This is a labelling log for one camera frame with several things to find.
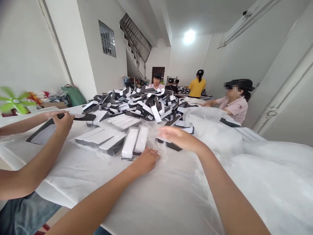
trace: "cardboard box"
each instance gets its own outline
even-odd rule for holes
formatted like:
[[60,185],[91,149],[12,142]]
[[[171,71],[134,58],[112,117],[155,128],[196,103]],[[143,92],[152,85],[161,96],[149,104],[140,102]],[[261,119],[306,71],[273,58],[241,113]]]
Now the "cardboard box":
[[47,102],[47,103],[43,103],[43,107],[44,108],[48,108],[48,107],[57,107],[59,109],[64,109],[67,108],[67,106],[65,105],[64,102]]

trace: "light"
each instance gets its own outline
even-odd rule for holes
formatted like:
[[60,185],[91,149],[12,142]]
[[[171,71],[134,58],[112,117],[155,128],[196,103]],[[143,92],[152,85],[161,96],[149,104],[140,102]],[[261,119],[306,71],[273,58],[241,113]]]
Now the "light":
[[189,45],[189,44],[193,43],[193,41],[195,40],[195,35],[196,35],[196,32],[193,31],[192,29],[187,31],[185,33],[184,43],[186,45]]

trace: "green bag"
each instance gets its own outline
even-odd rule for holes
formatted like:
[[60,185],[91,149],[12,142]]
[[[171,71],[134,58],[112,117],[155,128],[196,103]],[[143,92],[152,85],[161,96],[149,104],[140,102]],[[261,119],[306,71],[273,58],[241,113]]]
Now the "green bag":
[[74,86],[61,87],[63,91],[67,91],[67,95],[70,98],[72,106],[79,106],[86,104],[86,100],[79,90]]

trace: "pink shirt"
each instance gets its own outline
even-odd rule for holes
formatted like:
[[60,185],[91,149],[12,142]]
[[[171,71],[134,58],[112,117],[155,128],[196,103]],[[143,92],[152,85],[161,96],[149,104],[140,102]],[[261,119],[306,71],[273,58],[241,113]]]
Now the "pink shirt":
[[233,102],[229,102],[229,98],[226,96],[216,100],[218,104],[220,104],[219,109],[227,109],[232,113],[230,115],[236,122],[242,124],[244,119],[246,118],[247,110],[248,110],[248,103],[244,96],[240,99],[236,99]]
[[165,88],[165,86],[163,84],[159,84],[157,88],[162,89],[162,88]]

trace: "fan blade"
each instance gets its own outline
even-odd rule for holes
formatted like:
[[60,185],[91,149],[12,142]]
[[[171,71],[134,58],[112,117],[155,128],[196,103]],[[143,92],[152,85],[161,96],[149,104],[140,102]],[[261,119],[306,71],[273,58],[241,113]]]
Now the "fan blade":
[[22,105],[21,103],[19,104],[14,104],[14,107],[20,114],[27,114],[28,110]]
[[30,97],[30,93],[29,92],[24,92],[23,94],[20,95],[20,97],[18,98],[19,100],[23,100]]
[[0,89],[6,93],[10,98],[15,99],[15,96],[13,94],[13,91],[8,86],[0,86]]
[[35,102],[29,102],[29,101],[21,101],[21,104],[23,104],[24,106],[36,105]]
[[6,103],[6,104],[3,104],[2,106],[0,106],[0,110],[3,113],[9,113],[11,111],[11,109],[13,109],[13,108],[14,108],[14,106],[11,103]]
[[0,100],[3,100],[3,101],[10,101],[11,99],[8,99],[8,98],[5,98],[3,96],[0,96]]

